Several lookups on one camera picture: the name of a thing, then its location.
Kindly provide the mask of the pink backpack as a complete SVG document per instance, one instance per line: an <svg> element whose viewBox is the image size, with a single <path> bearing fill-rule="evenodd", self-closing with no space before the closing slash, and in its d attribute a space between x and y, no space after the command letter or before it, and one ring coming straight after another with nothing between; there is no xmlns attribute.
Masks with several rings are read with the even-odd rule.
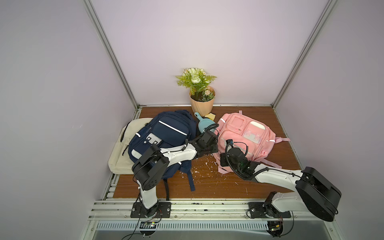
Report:
<svg viewBox="0 0 384 240"><path fill-rule="evenodd" d="M226 141L232 139L239 142L238 146L242 152L246 153L249 161L261 162L268 166L280 169L281 166L266 159L275 144L289 142L288 138L277 137L276 134L264 123L256 121L250 117L238 113L224 114L218 120L219 132L217 153L213 156L218 164L218 172L227 174L232 172L230 167L222 167L220 154L225 152Z"/></svg>

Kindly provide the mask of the navy blue backpack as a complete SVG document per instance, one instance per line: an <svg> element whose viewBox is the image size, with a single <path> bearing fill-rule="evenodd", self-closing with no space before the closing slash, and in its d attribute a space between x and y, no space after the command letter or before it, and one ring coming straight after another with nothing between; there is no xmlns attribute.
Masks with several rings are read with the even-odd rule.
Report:
<svg viewBox="0 0 384 240"><path fill-rule="evenodd" d="M128 155L134 163L152 145L173 148L196 137L197 123L187 110L161 112L146 123L128 145Z"/></svg>

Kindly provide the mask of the cream white backpack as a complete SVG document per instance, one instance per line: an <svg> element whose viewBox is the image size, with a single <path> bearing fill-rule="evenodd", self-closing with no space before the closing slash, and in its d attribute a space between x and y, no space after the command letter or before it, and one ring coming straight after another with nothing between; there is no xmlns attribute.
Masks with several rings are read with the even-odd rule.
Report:
<svg viewBox="0 0 384 240"><path fill-rule="evenodd" d="M128 154L128 146L136 133L149 123L152 118L136 119L123 127L120 136L113 148L108 161L110 171L116 175L133 175L132 167L134 162Z"/></svg>

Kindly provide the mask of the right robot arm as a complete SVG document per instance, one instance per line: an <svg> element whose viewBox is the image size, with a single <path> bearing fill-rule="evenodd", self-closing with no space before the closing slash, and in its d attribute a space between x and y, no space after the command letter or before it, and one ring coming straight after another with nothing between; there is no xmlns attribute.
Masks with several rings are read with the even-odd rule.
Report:
<svg viewBox="0 0 384 240"><path fill-rule="evenodd" d="M309 212L326 222L335 219L342 193L316 169L286 170L250 162L235 144L227 140L221 157L239 178L289 190L288 193L271 192L259 208L262 216L281 218L285 213L299 211Z"/></svg>

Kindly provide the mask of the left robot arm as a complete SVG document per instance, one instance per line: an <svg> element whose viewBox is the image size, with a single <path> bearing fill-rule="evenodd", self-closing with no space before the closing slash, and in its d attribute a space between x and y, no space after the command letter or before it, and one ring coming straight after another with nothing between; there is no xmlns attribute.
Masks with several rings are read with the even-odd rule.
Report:
<svg viewBox="0 0 384 240"><path fill-rule="evenodd" d="M142 209L155 212L159 208L156 186L163 178L167 168L192 161L204 155L218 152L218 135L215 129L219 125L209 125L196 139L173 148L159 148L152 144L132 167L133 179L140 189Z"/></svg>

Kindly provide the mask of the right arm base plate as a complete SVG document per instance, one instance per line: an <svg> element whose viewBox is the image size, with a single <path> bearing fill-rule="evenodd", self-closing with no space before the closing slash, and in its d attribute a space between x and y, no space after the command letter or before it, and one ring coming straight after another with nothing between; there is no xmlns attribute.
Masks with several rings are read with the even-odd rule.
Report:
<svg viewBox="0 0 384 240"><path fill-rule="evenodd" d="M249 202L248 203L248 213L251 219L256 218L270 218L270 219L289 219L291 218L291 213L280 212L272 204L262 203L262 202Z"/></svg>

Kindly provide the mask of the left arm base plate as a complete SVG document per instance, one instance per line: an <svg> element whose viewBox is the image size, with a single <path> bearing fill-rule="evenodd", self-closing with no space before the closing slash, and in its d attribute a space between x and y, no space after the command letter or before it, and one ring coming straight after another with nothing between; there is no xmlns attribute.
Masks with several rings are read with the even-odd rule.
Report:
<svg viewBox="0 0 384 240"><path fill-rule="evenodd" d="M158 202L150 209L146 209L142 203L134 203L130 217L138 218L170 218L172 209L171 202Z"/></svg>

